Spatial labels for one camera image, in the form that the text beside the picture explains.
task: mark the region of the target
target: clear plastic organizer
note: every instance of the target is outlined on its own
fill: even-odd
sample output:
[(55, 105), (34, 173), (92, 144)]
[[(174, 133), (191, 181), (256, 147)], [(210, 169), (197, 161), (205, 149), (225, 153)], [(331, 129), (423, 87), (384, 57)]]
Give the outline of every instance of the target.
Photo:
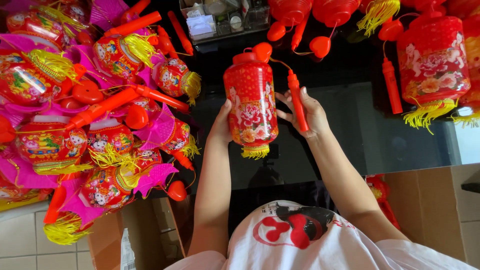
[[(252, 5), (252, 2), (256, 2), (254, 7), (244, 8), (242, 5), (242, 3)], [(261, 1), (180, 0), (180, 9), (185, 20), (202, 15), (212, 15), (211, 32), (192, 35), (189, 29), (190, 39), (195, 45), (268, 29), (270, 27), (270, 7), (266, 4), (259, 4), (259, 2)]]

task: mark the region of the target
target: red lantern cap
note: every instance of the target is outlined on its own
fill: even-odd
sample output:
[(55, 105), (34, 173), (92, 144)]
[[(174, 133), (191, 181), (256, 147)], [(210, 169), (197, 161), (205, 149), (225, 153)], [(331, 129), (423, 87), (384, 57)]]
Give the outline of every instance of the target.
[(241, 64), (246, 62), (258, 61), (257, 54), (254, 52), (244, 52), (233, 57), (233, 64)]

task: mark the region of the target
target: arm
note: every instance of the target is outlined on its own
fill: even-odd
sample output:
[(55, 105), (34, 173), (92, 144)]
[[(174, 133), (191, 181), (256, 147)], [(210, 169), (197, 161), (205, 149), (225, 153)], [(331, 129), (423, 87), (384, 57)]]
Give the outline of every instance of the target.
[(227, 255), (231, 193), (228, 143), (232, 140), (227, 116), (231, 106), (227, 99), (207, 138), (195, 199), (193, 236), (188, 256), (207, 250)]
[[(294, 112), (290, 93), (276, 93), (276, 97)], [(370, 188), (355, 170), (333, 135), (325, 111), (317, 100), (308, 96), (306, 88), (300, 91), (300, 99), (307, 111), (310, 130), (300, 132), (307, 140), (322, 180), (341, 215), (359, 228), (372, 241), (384, 239), (408, 240), (382, 213)], [(277, 115), (298, 130), (295, 115), (277, 110)]]

